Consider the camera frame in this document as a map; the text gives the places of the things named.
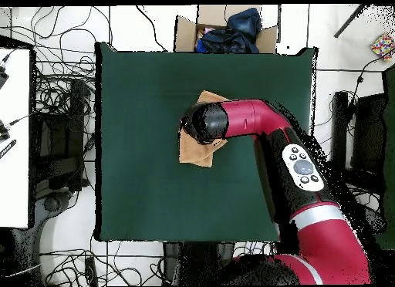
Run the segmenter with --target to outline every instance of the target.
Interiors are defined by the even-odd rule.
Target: black cable
[[[225,10],[224,10],[224,19],[226,21],[226,23],[228,24],[228,20],[226,20],[226,8],[228,7],[228,5],[225,5]]]
[[[327,140],[324,140],[323,142],[321,142],[319,145],[321,145],[321,144],[323,144],[323,143],[325,143],[325,142],[327,142],[328,140],[331,140],[333,137],[330,137],[330,138],[328,138]]]
[[[367,66],[370,65],[370,64],[373,63],[373,62],[376,62],[376,61],[382,59],[384,56],[388,56],[388,55],[391,54],[393,51],[395,51],[395,48],[394,48],[394,49],[391,49],[390,51],[388,51],[387,53],[383,54],[382,56],[379,56],[377,59],[374,59],[374,60],[372,60],[372,61],[369,61],[369,62],[363,67],[363,69],[362,69],[360,75],[358,76],[358,79],[356,80],[356,87],[355,87],[355,91],[354,91],[354,96],[353,96],[353,98],[351,99],[351,104],[354,104],[354,99],[355,99],[356,91],[358,90],[358,85],[363,81],[362,75],[363,75],[363,73],[365,72],[365,69],[367,68]]]
[[[139,12],[141,12],[141,14],[143,14],[143,16],[144,16],[145,18],[147,18],[148,21],[151,23],[152,28],[154,29],[154,38],[155,38],[155,42],[162,48],[162,50],[164,50],[165,52],[167,52],[167,50],[157,41],[157,31],[155,30],[155,25],[154,25],[154,23],[152,22],[152,20],[148,18],[148,16],[139,8],[138,5],[136,5],[136,8],[137,8],[137,10],[138,10]]]
[[[76,278],[74,279],[74,281],[71,281],[71,280],[69,279],[69,277],[66,276],[66,278],[68,279],[68,282],[66,282],[66,283],[69,283],[69,286],[72,287],[72,286],[73,286],[73,283],[76,282],[77,285],[78,285],[78,287],[81,287],[81,285],[80,285],[80,283],[79,283],[79,278],[80,278],[80,277],[86,277],[86,273],[85,273],[85,272],[79,272],[79,271],[78,271],[78,268],[77,268],[76,265],[75,265],[75,260],[77,260],[78,258],[81,258],[81,257],[84,257],[84,258],[85,258],[86,255],[93,256],[98,262],[101,262],[101,263],[103,263],[104,265],[106,265],[106,268],[107,268],[107,269],[108,269],[108,268],[111,268],[113,271],[110,272],[110,273],[115,273],[116,276],[121,277],[121,279],[122,279],[128,286],[132,286],[132,285],[123,277],[122,272],[124,272],[124,271],[129,271],[129,270],[136,272],[136,273],[140,276],[139,285],[142,284],[141,274],[140,274],[140,272],[139,272],[137,269],[135,269],[135,268],[125,268],[125,269],[118,270],[117,268],[114,268],[111,264],[109,264],[108,262],[106,263],[106,262],[104,262],[103,260],[101,260],[101,259],[100,259],[99,257],[97,257],[92,251],[90,251],[90,250],[83,250],[83,249],[80,249],[80,251],[82,251],[82,253],[80,253],[80,254],[78,254],[78,255],[68,255],[68,256],[66,257],[65,260],[63,260],[59,265],[57,265],[57,266],[55,267],[55,269],[54,269],[52,272],[50,272],[50,273],[46,276],[46,278],[45,278],[45,285],[48,285],[48,284],[50,283],[52,277],[53,277],[55,274],[57,274],[57,273],[62,273],[62,274],[64,274],[64,275],[66,275],[66,270],[67,270],[67,271],[74,272],[74,275],[75,275]],[[74,268],[65,267],[65,265],[68,264],[68,263],[72,263]],[[98,279],[101,279],[102,281],[104,280],[104,278],[103,278],[102,276],[98,277]]]

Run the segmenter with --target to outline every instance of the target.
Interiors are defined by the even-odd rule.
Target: black pole
[[[358,8],[355,9],[353,14],[347,19],[347,21],[343,24],[343,26],[340,27],[340,29],[337,31],[337,33],[335,34],[336,38],[338,38],[340,36],[340,34],[344,31],[344,29],[347,28],[347,26],[351,23],[352,20],[354,20],[355,17],[357,17],[358,15],[360,15],[362,13],[363,7],[364,7],[364,5],[358,5]]]

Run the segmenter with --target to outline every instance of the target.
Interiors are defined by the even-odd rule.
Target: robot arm
[[[263,100],[197,103],[181,124],[201,144],[252,135],[269,214],[289,255],[275,255],[301,284],[370,283],[362,246],[312,155]]]

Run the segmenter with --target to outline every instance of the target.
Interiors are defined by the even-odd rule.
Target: black stand
[[[39,265],[42,230],[48,219],[69,208],[70,197],[71,193],[67,191],[51,193],[48,197],[38,200],[35,203],[35,224],[32,228],[0,228],[2,286],[44,286]]]

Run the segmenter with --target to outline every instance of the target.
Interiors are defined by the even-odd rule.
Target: floor
[[[370,44],[383,32],[392,32],[395,28],[393,11],[388,8],[369,8],[355,19],[343,34],[335,39],[333,35],[348,19],[358,5],[282,5],[281,42],[277,45],[280,54],[296,54],[305,46],[319,48],[316,76],[316,124],[330,118],[329,101],[335,91],[354,91],[360,70],[376,55],[370,50]],[[182,15],[195,21],[196,5],[145,6],[143,10],[155,25],[158,42],[168,51],[174,44],[174,21],[176,15]],[[277,5],[262,6],[263,27],[277,24]],[[82,25],[77,30],[68,31],[73,26]],[[67,62],[78,62],[84,56],[85,66],[94,62],[93,43],[110,42],[119,51],[160,51],[154,41],[152,26],[134,6],[113,7],[52,7],[41,8],[0,8],[0,35],[11,36],[26,42],[32,42],[34,27],[37,36],[38,65],[44,74],[51,73],[51,64],[60,58]],[[364,74],[364,81],[358,89],[358,96],[367,96],[383,92],[380,72],[393,62],[375,62]],[[94,131],[94,121],[87,127]],[[317,126],[315,135],[319,142],[330,138],[331,121]],[[322,144],[323,150],[330,155],[330,140]],[[347,160],[349,164],[352,151],[352,139],[349,137]],[[95,160],[95,150],[91,150],[86,160]],[[93,162],[86,162],[86,173],[95,185],[95,168]],[[375,208],[373,200],[369,206]],[[74,258],[81,253],[79,249],[89,249],[103,261],[96,260],[97,275],[105,275],[106,261],[119,270],[134,267],[141,274],[143,281],[152,276],[150,267],[157,264],[163,255],[160,242],[122,242],[109,243],[91,241],[95,225],[95,194],[91,187],[86,187],[79,194],[76,206],[46,224],[42,233],[40,252],[45,254],[57,251],[53,255],[42,256],[42,274],[48,275],[67,255]],[[246,245],[252,251],[260,251],[256,243]],[[76,260],[77,268],[84,269],[83,258]],[[125,281],[111,273],[106,282],[100,285],[126,285]],[[131,284],[140,281],[139,275],[132,269],[123,272],[124,278]],[[63,274],[55,274],[52,282],[64,282]],[[154,277],[145,285],[160,285],[161,280]]]

